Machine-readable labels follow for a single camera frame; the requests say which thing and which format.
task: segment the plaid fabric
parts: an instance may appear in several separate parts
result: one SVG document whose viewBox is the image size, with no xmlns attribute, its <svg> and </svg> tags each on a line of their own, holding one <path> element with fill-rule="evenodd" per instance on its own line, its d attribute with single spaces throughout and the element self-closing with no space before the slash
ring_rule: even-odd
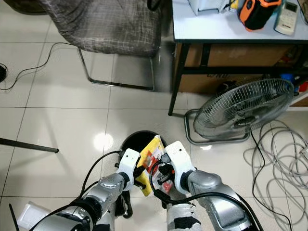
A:
<svg viewBox="0 0 308 231">
<path fill-rule="evenodd" d="M 39 0 L 59 33 L 85 51 L 154 56 L 160 9 L 147 0 Z"/>
</svg>

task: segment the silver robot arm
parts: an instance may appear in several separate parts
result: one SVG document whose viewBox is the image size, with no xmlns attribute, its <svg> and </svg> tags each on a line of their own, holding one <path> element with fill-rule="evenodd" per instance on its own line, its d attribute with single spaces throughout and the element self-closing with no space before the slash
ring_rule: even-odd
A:
<svg viewBox="0 0 308 231">
<path fill-rule="evenodd" d="M 97 223 L 104 224 L 104 215 L 114 209 L 118 196 L 133 186 L 133 171 L 139 157 L 138 152 L 127 149 L 116 173 L 101 178 L 85 196 L 41 220 L 33 231 L 92 231 Z"/>
<path fill-rule="evenodd" d="M 220 176 L 196 170 L 183 145 L 177 141 L 165 148 L 170 163 L 175 170 L 175 187 L 182 194 L 223 193 L 240 202 L 240 198 L 228 185 L 222 183 Z M 204 207 L 215 231 L 250 230 L 251 222 L 242 208 L 221 197 L 201 197 L 198 203 Z"/>
</svg>

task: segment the black pole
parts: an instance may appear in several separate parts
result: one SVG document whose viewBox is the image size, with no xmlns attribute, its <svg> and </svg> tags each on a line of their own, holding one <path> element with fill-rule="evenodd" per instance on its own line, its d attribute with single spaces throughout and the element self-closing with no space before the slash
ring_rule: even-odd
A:
<svg viewBox="0 0 308 231">
<path fill-rule="evenodd" d="M 0 138 L 0 144 L 12 146 L 12 147 L 28 148 L 28 149 L 46 151 L 46 152 L 51 152 L 51 153 L 58 153 L 59 152 L 59 149 L 57 149 L 57 148 L 49 148 L 49 147 L 39 146 L 39 145 L 35 145 L 35 144 L 30 144 L 30 143 L 23 143 L 23 142 L 19 142 L 19 141 L 7 140 L 7 139 L 3 139 L 3 138 Z"/>
<path fill-rule="evenodd" d="M 168 112 L 169 116 L 171 116 L 173 113 L 173 108 L 174 108 L 175 100 L 177 99 L 189 46 L 190 46 L 189 43 L 183 43 L 181 46 L 179 63 L 178 63 L 178 67 L 176 70 L 175 80 L 173 83 L 172 96 L 171 96 L 171 101 L 170 101 L 170 106 L 169 106 L 169 112 Z"/>
</svg>

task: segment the white air conditioner remote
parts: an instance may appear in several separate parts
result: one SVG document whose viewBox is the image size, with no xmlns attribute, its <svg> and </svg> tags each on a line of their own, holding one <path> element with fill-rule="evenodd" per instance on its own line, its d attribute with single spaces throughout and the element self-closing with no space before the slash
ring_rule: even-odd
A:
<svg viewBox="0 0 308 231">
<path fill-rule="evenodd" d="M 293 34 L 297 19 L 297 9 L 296 4 L 286 1 L 277 16 L 275 30 L 284 35 Z"/>
</svg>

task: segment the cardboard box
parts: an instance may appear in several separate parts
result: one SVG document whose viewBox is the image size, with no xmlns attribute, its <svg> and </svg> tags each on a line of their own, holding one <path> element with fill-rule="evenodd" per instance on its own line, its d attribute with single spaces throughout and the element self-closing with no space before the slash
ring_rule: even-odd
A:
<svg viewBox="0 0 308 231">
<path fill-rule="evenodd" d="M 219 85 L 234 82 L 242 85 L 261 79 L 262 75 L 182 75 L 179 92 L 216 94 Z"/>
<path fill-rule="evenodd" d="M 293 45 L 281 44 L 213 44 L 207 66 L 274 66 Z M 192 44 L 185 66 L 201 64 L 203 44 Z"/>
<path fill-rule="evenodd" d="M 273 66 L 292 45 L 281 44 L 213 44 L 208 66 Z M 177 44 L 175 69 L 179 63 L 181 44 Z M 199 67 L 202 59 L 203 44 L 192 44 L 185 62 L 186 67 Z M 217 87 L 226 81 L 237 84 L 256 81 L 262 75 L 182 75 L 180 92 L 215 94 Z"/>
<path fill-rule="evenodd" d="M 291 107 L 308 107 L 308 97 L 291 105 Z"/>
</svg>

